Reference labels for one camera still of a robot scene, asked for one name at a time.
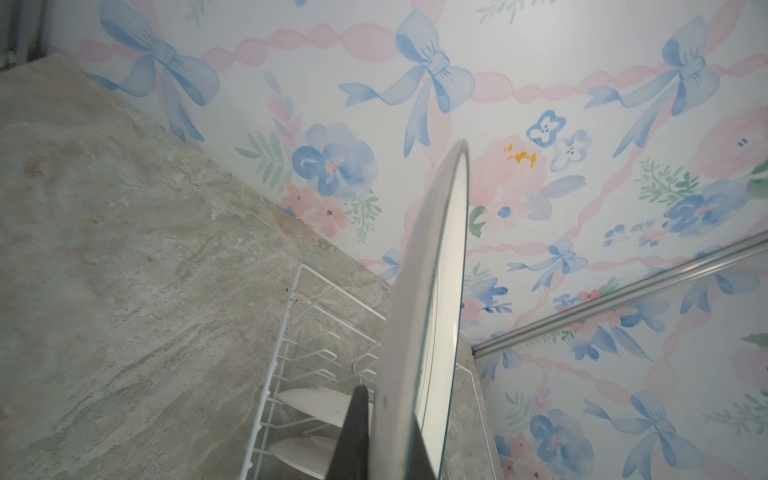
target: dish rack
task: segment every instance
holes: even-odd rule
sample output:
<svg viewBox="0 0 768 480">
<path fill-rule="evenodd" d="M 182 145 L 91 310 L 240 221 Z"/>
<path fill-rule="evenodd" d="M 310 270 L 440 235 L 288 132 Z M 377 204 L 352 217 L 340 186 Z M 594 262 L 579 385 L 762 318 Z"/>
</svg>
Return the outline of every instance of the dish rack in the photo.
<svg viewBox="0 0 768 480">
<path fill-rule="evenodd" d="M 324 478 L 352 390 L 366 385 L 371 401 L 376 391 L 376 350 L 384 321 L 381 313 L 313 268 L 299 266 L 272 348 L 239 480 L 259 479 L 265 462 L 273 462 L 272 458 L 280 461 L 270 467 L 289 465 Z M 458 363 L 456 368 L 473 377 L 474 387 L 472 371 Z M 476 388 L 475 400 L 479 405 Z M 289 478 L 290 472 L 281 471 L 274 478 Z"/>
</svg>

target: metal strip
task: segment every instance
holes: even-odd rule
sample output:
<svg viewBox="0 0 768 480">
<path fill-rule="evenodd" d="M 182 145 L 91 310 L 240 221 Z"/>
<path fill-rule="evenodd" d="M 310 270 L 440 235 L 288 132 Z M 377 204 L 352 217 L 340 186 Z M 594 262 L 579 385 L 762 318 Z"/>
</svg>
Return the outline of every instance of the metal strip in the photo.
<svg viewBox="0 0 768 480">
<path fill-rule="evenodd" d="M 481 359 L 501 349 L 539 336 L 542 333 L 562 329 L 572 323 L 599 315 L 626 303 L 654 295 L 661 290 L 670 289 L 682 283 L 717 272 L 766 250 L 768 250 L 768 232 L 742 240 L 699 260 L 684 263 L 664 273 L 632 283 L 625 288 L 609 293 L 606 296 L 598 297 L 596 300 L 592 300 L 584 305 L 576 306 L 562 313 L 556 313 L 513 332 L 497 336 L 488 342 L 476 346 L 472 353 L 476 359 Z"/>
</svg>

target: white plate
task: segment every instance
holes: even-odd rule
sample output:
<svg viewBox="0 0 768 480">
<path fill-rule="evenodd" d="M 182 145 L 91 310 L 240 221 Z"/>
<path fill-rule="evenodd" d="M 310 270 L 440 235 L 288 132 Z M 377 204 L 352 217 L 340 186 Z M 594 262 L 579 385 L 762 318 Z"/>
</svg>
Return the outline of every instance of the white plate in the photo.
<svg viewBox="0 0 768 480">
<path fill-rule="evenodd" d="M 299 437 L 270 445 L 270 452 L 296 470 L 323 480 L 331 465 L 336 440 L 325 437 Z"/>
<path fill-rule="evenodd" d="M 321 422 L 341 427 L 352 396 L 320 386 L 316 389 L 286 390 L 278 393 L 277 399 Z M 369 414 L 372 410 L 373 405 L 368 404 Z"/>
</svg>

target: floral wallpaper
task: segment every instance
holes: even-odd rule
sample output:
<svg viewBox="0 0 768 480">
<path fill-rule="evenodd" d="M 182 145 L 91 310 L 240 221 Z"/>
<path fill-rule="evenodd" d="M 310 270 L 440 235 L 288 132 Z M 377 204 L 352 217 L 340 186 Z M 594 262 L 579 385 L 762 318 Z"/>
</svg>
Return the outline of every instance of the floral wallpaper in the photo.
<svg viewBox="0 0 768 480">
<path fill-rule="evenodd" d="M 54 0 L 46 38 L 388 281 L 467 139 L 478 341 L 768 230 L 766 22 L 763 0 Z M 643 352 L 627 328 L 574 354 Z"/>
<path fill-rule="evenodd" d="M 480 359 L 504 478 L 759 480 L 768 253 Z"/>
</svg>

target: wall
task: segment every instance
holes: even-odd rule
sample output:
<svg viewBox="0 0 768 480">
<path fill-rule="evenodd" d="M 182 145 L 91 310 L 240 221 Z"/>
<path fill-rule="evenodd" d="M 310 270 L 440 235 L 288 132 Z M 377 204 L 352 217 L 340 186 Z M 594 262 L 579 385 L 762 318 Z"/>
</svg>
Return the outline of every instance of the wall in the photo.
<svg viewBox="0 0 768 480">
<path fill-rule="evenodd" d="M 390 281 L 466 138 L 477 343 L 768 228 L 761 0 L 50 4 L 49 51 Z"/>
<path fill-rule="evenodd" d="M 762 253 L 482 360 L 505 478 L 765 478 L 766 309 Z"/>
</svg>

